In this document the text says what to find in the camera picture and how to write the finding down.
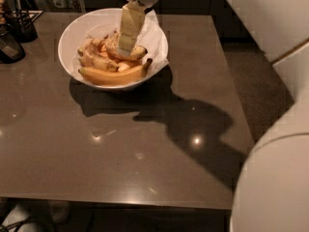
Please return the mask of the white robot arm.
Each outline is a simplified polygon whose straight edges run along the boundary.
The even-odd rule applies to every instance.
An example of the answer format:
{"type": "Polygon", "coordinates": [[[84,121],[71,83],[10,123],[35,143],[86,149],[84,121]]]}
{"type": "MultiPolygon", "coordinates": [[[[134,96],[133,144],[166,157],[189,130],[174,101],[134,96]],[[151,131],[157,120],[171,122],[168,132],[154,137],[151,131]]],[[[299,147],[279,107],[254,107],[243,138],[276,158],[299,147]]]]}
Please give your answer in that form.
{"type": "Polygon", "coordinates": [[[230,232],[309,232],[309,0],[226,0],[268,62],[241,93],[261,134],[238,180],[230,232]]]}

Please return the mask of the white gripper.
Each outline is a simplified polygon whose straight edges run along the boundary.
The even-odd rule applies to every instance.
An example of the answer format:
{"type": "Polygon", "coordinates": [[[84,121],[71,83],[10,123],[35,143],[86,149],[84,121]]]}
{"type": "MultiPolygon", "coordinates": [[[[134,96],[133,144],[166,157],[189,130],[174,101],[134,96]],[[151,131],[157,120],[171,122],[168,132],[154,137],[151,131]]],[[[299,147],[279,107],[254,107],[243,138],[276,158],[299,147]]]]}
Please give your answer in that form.
{"type": "Polygon", "coordinates": [[[128,3],[122,8],[118,39],[118,52],[121,55],[130,55],[144,25],[145,8],[152,7],[157,1],[158,0],[127,0],[128,3]]]}

